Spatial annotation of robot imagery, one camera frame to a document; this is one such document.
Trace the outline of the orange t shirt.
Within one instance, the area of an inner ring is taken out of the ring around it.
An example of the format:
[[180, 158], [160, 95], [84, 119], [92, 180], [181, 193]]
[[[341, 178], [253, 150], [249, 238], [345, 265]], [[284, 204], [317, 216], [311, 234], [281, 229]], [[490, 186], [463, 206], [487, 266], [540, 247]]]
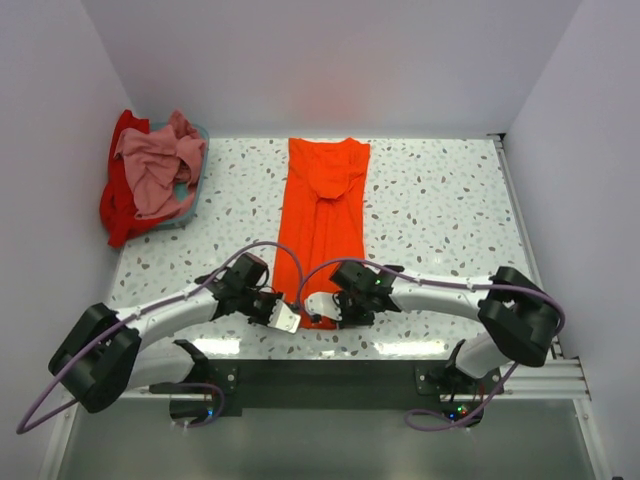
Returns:
[[272, 286], [301, 304], [316, 292], [334, 293], [325, 267], [339, 257], [362, 259], [363, 198], [371, 146], [347, 138], [338, 143], [291, 138]]

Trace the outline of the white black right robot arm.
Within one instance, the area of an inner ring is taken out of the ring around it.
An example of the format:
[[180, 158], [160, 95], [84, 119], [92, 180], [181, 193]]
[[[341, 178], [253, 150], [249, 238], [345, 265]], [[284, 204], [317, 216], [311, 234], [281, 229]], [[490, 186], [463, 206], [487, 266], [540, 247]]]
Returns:
[[484, 277], [450, 279], [348, 258], [339, 262], [329, 281], [336, 292], [316, 292], [305, 307], [339, 326], [369, 326], [378, 313], [419, 311], [481, 324], [483, 333], [460, 340], [430, 376], [440, 389], [459, 393], [510, 362], [543, 366], [566, 322], [562, 307], [512, 267]]

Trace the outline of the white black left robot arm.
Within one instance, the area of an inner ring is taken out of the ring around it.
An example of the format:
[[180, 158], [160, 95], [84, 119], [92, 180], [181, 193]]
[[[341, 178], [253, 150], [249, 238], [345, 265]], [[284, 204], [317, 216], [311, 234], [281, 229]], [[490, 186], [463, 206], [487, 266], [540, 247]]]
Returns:
[[156, 302], [113, 310], [89, 307], [52, 356], [48, 369], [90, 413], [112, 405], [125, 391], [210, 392], [218, 380], [194, 343], [177, 338], [191, 326], [240, 313], [251, 324], [287, 333], [300, 317], [280, 292], [263, 289], [267, 264], [243, 253], [220, 277], [203, 276]]

